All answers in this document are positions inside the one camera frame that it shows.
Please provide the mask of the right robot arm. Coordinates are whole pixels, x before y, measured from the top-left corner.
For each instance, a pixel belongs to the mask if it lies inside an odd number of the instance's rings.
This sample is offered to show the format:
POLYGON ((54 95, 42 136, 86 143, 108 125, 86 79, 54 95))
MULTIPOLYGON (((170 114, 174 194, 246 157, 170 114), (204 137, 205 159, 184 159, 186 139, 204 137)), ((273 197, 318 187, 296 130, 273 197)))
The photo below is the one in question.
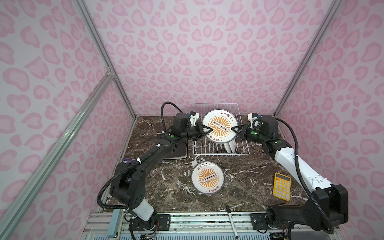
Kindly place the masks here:
POLYGON ((261 144, 263 151, 282 165, 308 196, 302 206, 269 206, 267 225, 277 227, 288 222, 288 232, 298 224, 332 235, 335 227, 348 222, 348 190, 321 176, 299 156, 297 136, 286 121, 254 113, 249 124, 232 127, 232 131, 243 140, 261 144))

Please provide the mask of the purple book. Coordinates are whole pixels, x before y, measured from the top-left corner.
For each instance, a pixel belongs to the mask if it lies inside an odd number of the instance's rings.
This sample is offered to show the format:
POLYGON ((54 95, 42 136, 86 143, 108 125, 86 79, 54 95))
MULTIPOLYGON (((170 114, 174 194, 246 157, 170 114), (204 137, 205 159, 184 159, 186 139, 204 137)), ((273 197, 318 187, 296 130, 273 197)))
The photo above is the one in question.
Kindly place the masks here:
POLYGON ((123 163, 125 166, 123 168, 124 172, 122 173, 122 178, 123 180, 130 180, 140 166, 141 160, 127 160, 123 161, 123 163))

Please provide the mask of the grey box on rail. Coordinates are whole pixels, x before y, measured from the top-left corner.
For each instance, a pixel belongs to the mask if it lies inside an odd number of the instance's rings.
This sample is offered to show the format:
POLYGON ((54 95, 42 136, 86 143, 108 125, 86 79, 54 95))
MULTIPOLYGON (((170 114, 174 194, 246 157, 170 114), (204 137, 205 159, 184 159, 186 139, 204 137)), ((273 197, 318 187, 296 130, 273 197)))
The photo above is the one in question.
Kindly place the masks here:
POLYGON ((119 240, 122 232, 124 214, 122 209, 114 209, 107 229, 109 240, 119 240))

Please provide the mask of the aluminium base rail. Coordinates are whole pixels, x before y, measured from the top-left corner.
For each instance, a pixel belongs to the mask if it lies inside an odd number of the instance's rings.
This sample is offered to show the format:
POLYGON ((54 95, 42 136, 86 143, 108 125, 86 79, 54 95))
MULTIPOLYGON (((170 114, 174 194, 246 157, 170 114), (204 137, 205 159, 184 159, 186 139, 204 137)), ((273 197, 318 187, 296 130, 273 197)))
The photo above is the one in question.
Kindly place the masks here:
MULTIPOLYGON (((262 212, 233 212, 233 219, 240 240, 285 240, 288 224, 264 230, 262 212)), ((233 240, 228 214, 226 212, 168 213, 166 230, 158 230, 149 240, 233 240)), ((82 240, 107 240, 107 229, 112 213, 91 214, 82 240)), ((119 240, 140 239, 145 232, 129 230, 130 216, 124 217, 119 240)))

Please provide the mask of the yellow calculator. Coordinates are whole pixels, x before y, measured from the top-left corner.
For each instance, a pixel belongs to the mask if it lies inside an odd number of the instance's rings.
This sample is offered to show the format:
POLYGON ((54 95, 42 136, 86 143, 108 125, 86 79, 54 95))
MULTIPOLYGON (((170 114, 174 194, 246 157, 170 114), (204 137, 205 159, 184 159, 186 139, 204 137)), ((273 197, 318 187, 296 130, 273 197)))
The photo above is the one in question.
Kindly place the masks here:
POLYGON ((281 200, 290 201, 291 199, 291 178, 279 173, 275 173, 273 195, 281 200))

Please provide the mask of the black marker pen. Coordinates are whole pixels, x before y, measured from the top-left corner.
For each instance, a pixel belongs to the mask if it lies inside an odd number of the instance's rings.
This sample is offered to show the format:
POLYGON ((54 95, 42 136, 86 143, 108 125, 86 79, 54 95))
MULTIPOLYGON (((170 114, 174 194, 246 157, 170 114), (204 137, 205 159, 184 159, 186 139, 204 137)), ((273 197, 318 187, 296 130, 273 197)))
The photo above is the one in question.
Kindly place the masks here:
POLYGON ((234 222, 234 219, 233 219, 233 215, 232 215, 232 212, 231 212, 231 208, 229 205, 226 205, 226 211, 227 211, 227 214, 228 214, 228 217, 229 217, 229 220, 230 220, 230 224, 231 224, 231 227, 232 227, 232 230, 234 232, 234 237, 236 240, 239 239, 239 234, 238 234, 238 231, 236 229, 236 226, 235 226, 235 222, 234 222))

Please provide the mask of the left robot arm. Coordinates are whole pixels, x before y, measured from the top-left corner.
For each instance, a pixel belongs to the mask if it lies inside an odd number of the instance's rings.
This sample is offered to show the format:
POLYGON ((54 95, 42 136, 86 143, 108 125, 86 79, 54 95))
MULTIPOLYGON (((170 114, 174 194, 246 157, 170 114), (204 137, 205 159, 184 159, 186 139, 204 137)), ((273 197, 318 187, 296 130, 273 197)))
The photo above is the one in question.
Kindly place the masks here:
POLYGON ((103 209, 126 210, 143 229, 154 228, 157 212, 146 200, 146 178, 182 143, 197 141, 213 131, 213 128, 198 122, 198 118, 195 112, 177 113, 173 124, 165 128, 152 148, 136 159, 119 163, 114 175, 100 190, 98 205, 103 209))

